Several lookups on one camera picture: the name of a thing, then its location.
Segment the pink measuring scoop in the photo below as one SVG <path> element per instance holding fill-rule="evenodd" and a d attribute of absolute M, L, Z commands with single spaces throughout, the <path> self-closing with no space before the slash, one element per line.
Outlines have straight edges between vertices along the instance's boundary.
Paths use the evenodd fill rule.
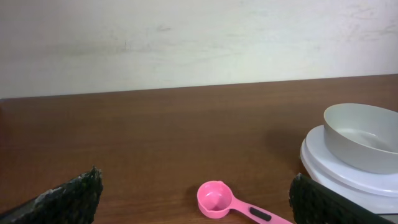
<path fill-rule="evenodd" d="M 197 202 L 202 214 L 212 219 L 223 218 L 230 210 L 236 210 L 256 223 L 292 224 L 263 208 L 237 199 L 232 190 L 220 180 L 212 180 L 202 184 L 197 191 Z"/>

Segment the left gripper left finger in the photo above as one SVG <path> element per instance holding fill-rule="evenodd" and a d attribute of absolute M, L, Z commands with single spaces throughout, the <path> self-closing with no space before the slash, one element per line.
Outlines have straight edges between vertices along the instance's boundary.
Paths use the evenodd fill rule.
<path fill-rule="evenodd" d="M 103 191 L 96 167 L 7 210 L 1 224 L 91 224 Z"/>

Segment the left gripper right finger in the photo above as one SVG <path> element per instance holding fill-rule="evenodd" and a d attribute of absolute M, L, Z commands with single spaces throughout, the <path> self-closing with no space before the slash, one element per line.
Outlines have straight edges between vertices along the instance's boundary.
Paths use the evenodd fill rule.
<path fill-rule="evenodd" d="M 291 182 L 289 204 L 296 223 L 394 224 L 303 174 Z"/>

